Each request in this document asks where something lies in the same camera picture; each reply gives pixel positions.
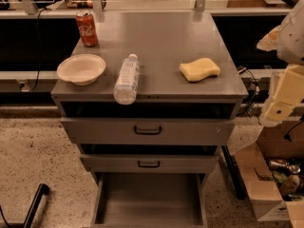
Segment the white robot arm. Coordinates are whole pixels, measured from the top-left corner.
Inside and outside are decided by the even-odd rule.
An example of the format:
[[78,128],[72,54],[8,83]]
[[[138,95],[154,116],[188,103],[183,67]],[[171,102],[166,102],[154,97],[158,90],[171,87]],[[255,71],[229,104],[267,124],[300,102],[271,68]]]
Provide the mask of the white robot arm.
[[275,50],[288,64],[282,72],[272,74],[269,97],[261,110],[261,123],[272,127],[281,124],[304,100],[304,0],[299,0],[256,47]]

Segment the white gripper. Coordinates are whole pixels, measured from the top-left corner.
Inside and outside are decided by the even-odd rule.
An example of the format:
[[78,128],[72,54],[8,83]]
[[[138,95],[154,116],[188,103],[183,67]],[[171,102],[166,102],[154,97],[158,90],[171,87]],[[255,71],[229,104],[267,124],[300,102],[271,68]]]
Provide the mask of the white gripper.
[[304,66],[288,64],[270,79],[269,97],[261,111],[263,126],[276,126],[304,100]]

